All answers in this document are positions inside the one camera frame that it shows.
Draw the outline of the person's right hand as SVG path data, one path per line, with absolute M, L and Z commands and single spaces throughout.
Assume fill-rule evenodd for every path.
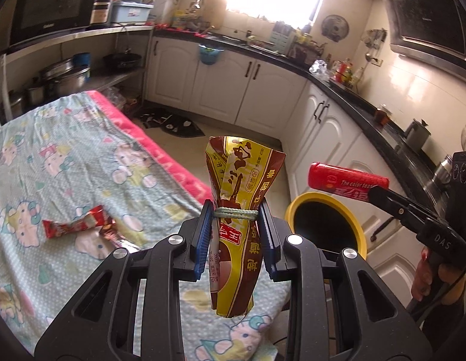
M 422 301 L 430 294 L 433 280 L 432 267 L 428 262 L 430 251 L 424 247 L 415 270 L 415 278 L 411 286 L 411 295 L 415 301 Z

